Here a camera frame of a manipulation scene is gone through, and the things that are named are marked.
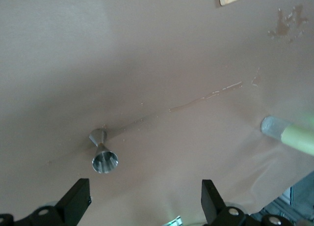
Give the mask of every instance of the screw head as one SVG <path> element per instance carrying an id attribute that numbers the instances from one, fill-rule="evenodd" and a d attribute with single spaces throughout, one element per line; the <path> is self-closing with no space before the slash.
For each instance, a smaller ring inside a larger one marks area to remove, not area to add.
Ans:
<path id="1" fill-rule="evenodd" d="M 269 217 L 269 221 L 274 225 L 281 225 L 281 221 L 274 216 Z"/>
<path id="2" fill-rule="evenodd" d="M 38 215 L 46 215 L 48 212 L 49 212 L 48 209 L 43 209 L 43 210 L 38 212 Z"/>
<path id="3" fill-rule="evenodd" d="M 238 215 L 239 215 L 239 212 L 238 212 L 237 209 L 235 209 L 235 208 L 230 208 L 230 209 L 229 209 L 229 213 L 230 213 L 231 215 L 234 215 L 234 216 L 238 216 Z"/>

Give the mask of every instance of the black clamp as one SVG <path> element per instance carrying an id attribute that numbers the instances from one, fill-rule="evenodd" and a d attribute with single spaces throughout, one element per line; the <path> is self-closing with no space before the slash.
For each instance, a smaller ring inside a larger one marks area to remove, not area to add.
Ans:
<path id="1" fill-rule="evenodd" d="M 0 226 L 76 226 L 91 203 L 89 179 L 81 178 L 55 206 L 43 206 L 14 222 L 0 214 Z"/>
<path id="2" fill-rule="evenodd" d="M 293 226 L 278 215 L 265 215 L 260 222 L 236 207 L 227 207 L 211 180 L 202 181 L 201 204 L 207 220 L 204 226 Z"/>

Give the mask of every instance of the silver metal cylinder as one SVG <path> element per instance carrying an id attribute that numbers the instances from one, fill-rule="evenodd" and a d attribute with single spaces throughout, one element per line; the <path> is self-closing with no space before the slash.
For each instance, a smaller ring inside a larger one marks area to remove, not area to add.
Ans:
<path id="1" fill-rule="evenodd" d="M 109 173 L 118 166 L 117 155 L 105 147 L 107 133 L 104 129 L 95 129 L 89 139 L 96 145 L 97 151 L 93 158 L 93 169 L 98 173 Z"/>

